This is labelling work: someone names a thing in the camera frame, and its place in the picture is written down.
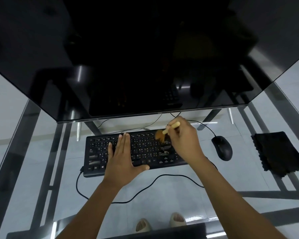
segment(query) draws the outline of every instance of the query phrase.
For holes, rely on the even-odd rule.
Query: brush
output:
[[[180,122],[175,122],[173,125],[171,125],[172,128],[177,128],[180,126]],[[155,133],[155,139],[159,140],[161,143],[164,143],[165,140],[165,134],[168,133],[168,129],[163,130],[157,130]]]

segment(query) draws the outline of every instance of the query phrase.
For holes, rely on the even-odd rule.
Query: brush handle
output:
[[[180,126],[180,122],[175,122],[173,125],[171,125],[171,127],[172,128],[177,128],[177,127],[179,127]],[[168,133],[168,129],[165,129],[164,131],[163,131],[163,134],[165,135],[166,133]]]

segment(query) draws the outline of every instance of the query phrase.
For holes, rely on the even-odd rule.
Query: black mouse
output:
[[[229,142],[222,136],[212,138],[211,142],[216,148],[218,157],[223,161],[229,161],[232,157],[232,148]]]

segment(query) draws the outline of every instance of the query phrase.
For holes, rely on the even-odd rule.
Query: beige slipper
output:
[[[142,218],[139,220],[139,222],[136,225],[135,233],[142,233],[142,232],[147,232],[147,231],[151,231],[151,230],[152,230],[152,227],[149,224],[149,222],[146,219]]]
[[[185,218],[177,212],[172,213],[170,219],[170,226],[171,227],[186,226]]]

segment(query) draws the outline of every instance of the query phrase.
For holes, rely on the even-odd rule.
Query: folded black cloth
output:
[[[265,171],[270,170],[281,178],[299,171],[299,153],[286,133],[256,133],[251,137]]]

